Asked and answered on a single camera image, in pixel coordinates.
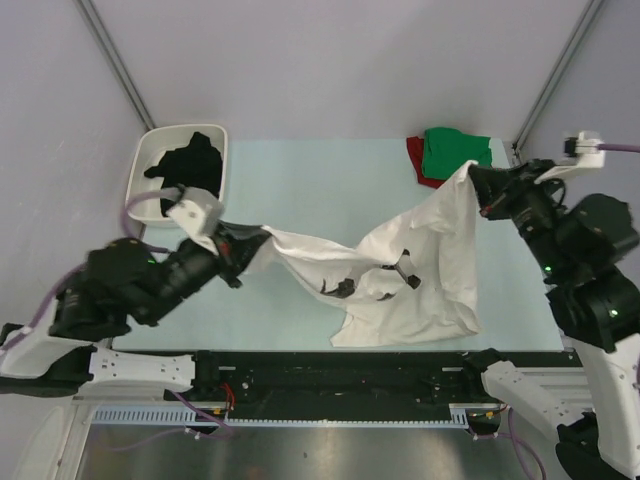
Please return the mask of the white t-shirt with robot print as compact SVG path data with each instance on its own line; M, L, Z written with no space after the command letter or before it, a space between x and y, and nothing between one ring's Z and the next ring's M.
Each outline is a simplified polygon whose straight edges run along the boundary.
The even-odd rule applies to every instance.
M425 201L376 227L355 248L269 228L249 269L279 262L317 300L343 309L335 347L476 335L475 165L466 162Z

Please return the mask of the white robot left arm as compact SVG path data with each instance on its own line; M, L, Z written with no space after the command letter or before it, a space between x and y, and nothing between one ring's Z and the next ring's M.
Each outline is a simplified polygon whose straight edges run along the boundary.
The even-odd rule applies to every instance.
M220 223L207 249L192 239L159 260L134 238L88 253L45 297L27 325L1 330L1 391L59 398L98 386L151 387L214 397L215 356L124 354L102 341L128 334L128 322L155 327L214 278L238 288L271 235L259 226Z

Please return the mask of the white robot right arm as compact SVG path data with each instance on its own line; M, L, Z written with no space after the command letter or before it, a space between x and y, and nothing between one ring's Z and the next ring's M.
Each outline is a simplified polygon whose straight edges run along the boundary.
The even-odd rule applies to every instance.
M629 206L601 193L572 209L553 199L566 184L551 160L511 169L472 165L480 214L510 220L549 286L554 320L570 339L593 412L564 405L494 349L470 357L461 376L473 401L511 406L553 442L572 479L639 476L639 289L616 266L639 245Z

